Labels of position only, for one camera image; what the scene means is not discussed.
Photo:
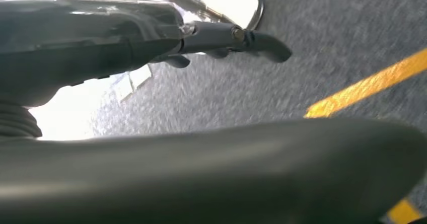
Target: round mirror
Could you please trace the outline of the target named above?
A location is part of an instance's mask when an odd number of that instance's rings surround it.
[[[202,0],[209,8],[224,14],[245,29],[255,29],[262,17],[261,0]]]

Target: bolt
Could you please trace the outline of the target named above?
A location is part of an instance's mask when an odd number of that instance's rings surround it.
[[[241,28],[234,27],[232,29],[232,36],[234,39],[237,39],[240,42],[243,42],[245,40],[245,31]]]

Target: floor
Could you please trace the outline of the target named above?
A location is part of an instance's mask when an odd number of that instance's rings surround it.
[[[94,136],[148,135],[301,119],[307,109],[427,47],[427,0],[264,0],[259,30],[287,43],[284,64],[245,54],[192,55],[186,69],[153,77],[119,103],[113,92],[89,119]],[[427,133],[427,73],[335,116],[412,124]],[[427,213],[427,179],[409,197]]]

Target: yellow stripe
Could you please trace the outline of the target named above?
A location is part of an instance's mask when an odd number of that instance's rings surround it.
[[[317,102],[307,117],[328,117],[332,113],[376,94],[427,69],[427,48],[360,82]]]
[[[419,74],[426,69],[427,48],[317,102],[309,108],[305,117],[329,117],[339,110]],[[422,217],[420,212],[407,199],[400,201],[387,214],[395,224],[408,224]]]
[[[395,224],[408,224],[421,218],[421,214],[407,199],[401,200],[387,214]]]

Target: gray carpet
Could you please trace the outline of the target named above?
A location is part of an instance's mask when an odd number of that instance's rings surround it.
[[[427,0],[265,0],[260,30],[293,50],[285,64],[236,54],[193,55],[94,117],[96,135],[190,132],[301,119],[309,106],[427,47]],[[413,124],[427,133],[427,74],[342,110],[346,117]],[[411,196],[427,213],[427,180]]]

